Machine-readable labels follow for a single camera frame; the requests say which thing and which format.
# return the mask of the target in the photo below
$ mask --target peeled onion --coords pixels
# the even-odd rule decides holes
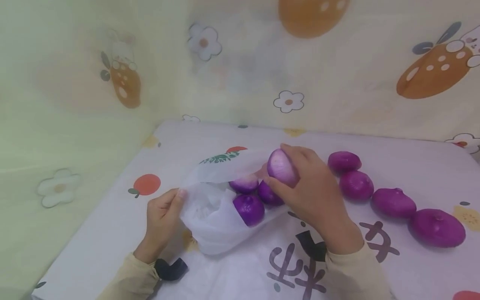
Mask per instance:
[[[282,149],[277,149],[270,155],[267,163],[267,172],[269,176],[290,187],[295,187],[299,181],[297,171]]]
[[[434,247],[457,247],[465,241],[466,237],[462,223],[440,209],[429,208],[417,211],[409,225],[416,238]]]
[[[258,225],[265,216],[265,207],[256,195],[240,195],[233,205],[248,227]]]
[[[265,181],[260,182],[257,194],[266,205],[280,206],[285,204],[283,200],[273,192],[273,190],[266,184]]]
[[[410,219],[417,211],[415,202],[398,188],[376,190],[372,204],[381,213],[394,218]]]
[[[258,177],[250,174],[229,182],[234,191],[241,194],[249,194],[258,188]]]
[[[338,151],[328,157],[328,166],[337,175],[356,171],[361,167],[360,158],[348,151]]]
[[[373,182],[367,174],[351,171],[340,177],[340,190],[343,195],[354,201],[367,201],[373,194]]]

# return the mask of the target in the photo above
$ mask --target printed tablecloth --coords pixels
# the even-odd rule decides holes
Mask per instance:
[[[240,156],[244,149],[280,142],[312,148],[322,159],[334,151],[352,151],[376,188],[399,187],[419,209],[443,209],[464,223],[467,239],[461,246],[426,248],[406,224],[378,216],[369,204],[347,202],[398,300],[480,299],[480,168],[460,147],[194,121],[165,121],[155,131],[42,278],[34,299],[94,299],[142,239],[148,200],[180,185],[205,158],[231,151]],[[326,300],[328,275],[317,251],[321,243],[292,212],[219,256],[198,252],[189,231],[180,228],[163,256],[170,261],[181,257],[189,271],[178,282],[163,283],[155,299]]]

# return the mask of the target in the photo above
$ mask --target fabric backdrop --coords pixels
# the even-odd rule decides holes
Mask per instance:
[[[164,119],[480,159],[479,25],[475,0],[2,2],[0,296],[31,291]]]

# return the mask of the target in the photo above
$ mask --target white flower print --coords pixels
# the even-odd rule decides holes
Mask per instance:
[[[446,140],[447,143],[453,143],[459,147],[464,148],[468,153],[474,154],[480,151],[480,138],[476,138],[470,133],[457,134],[451,140]]]
[[[189,115],[183,115],[182,116],[184,121],[190,121],[190,122],[200,122],[200,119],[194,116],[189,116]]]
[[[213,55],[222,52],[222,45],[218,42],[218,33],[215,29],[193,24],[189,33],[188,48],[197,53],[201,60],[208,61]]]
[[[283,91],[275,99],[273,105],[279,108],[283,113],[289,113],[292,110],[300,110],[303,108],[303,94],[292,93],[291,91]]]
[[[80,185],[80,175],[72,174],[68,169],[58,170],[53,178],[40,182],[36,191],[44,196],[42,205],[54,207],[59,203],[70,203],[75,198],[74,191]]]

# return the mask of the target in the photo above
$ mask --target beige sleeve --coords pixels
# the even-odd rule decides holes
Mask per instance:
[[[338,300],[390,300],[390,287],[367,243],[350,255],[327,252],[329,286]]]
[[[158,281],[154,264],[145,264],[129,254],[97,300],[145,300]]]

